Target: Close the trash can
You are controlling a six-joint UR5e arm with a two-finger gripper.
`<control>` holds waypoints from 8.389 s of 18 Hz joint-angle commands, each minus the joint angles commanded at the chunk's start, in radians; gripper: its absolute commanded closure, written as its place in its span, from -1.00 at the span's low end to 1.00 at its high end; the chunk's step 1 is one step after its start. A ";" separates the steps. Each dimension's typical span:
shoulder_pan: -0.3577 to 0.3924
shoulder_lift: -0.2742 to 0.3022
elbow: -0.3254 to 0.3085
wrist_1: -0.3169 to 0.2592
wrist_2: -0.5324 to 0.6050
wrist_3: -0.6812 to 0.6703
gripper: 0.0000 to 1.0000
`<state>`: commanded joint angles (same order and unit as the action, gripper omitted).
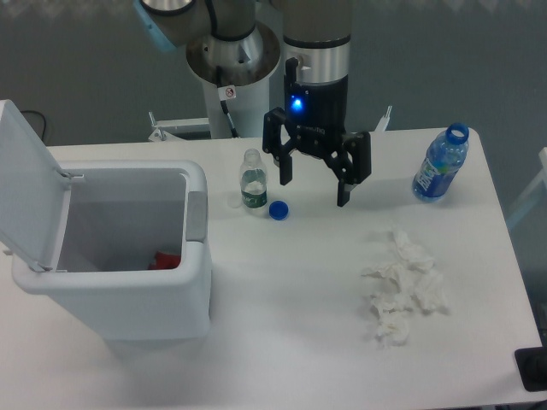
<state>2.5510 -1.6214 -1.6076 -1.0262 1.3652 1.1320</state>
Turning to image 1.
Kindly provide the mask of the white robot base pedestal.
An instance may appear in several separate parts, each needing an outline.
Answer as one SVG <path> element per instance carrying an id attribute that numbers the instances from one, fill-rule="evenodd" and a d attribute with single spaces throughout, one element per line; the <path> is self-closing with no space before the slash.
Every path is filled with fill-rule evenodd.
<path id="1" fill-rule="evenodd" d="M 260 137 L 270 110 L 269 79 L 280 60 L 274 32 L 257 22 L 236 41 L 204 36 L 186 46 L 186 59 L 203 88 L 211 137 Z"/>

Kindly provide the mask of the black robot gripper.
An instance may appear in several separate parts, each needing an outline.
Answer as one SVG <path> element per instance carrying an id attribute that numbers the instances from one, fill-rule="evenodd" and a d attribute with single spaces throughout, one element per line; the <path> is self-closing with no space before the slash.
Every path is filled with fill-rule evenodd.
<path id="1" fill-rule="evenodd" d="M 338 179 L 337 205 L 343 207 L 372 173 L 371 135 L 345 134 L 348 76 L 308 81 L 303 76 L 310 72 L 296 57 L 285 62 L 285 109 L 265 113 L 262 150 L 273 156 L 281 185 L 292 180 L 292 151 L 324 160 Z M 283 127 L 289 134 L 285 143 Z"/>

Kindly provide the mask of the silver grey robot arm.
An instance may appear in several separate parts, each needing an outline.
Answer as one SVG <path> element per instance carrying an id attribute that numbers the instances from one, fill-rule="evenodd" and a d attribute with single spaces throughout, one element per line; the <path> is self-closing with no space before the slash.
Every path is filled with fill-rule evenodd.
<path id="1" fill-rule="evenodd" d="M 212 138 L 261 138 L 283 185 L 292 178 L 294 151 L 323 160 L 337 178 L 339 206 L 371 174 L 369 134 L 344 126 L 351 2 L 275 1 L 280 35 L 257 19 L 253 1 L 135 6 L 162 48 L 185 48 Z"/>

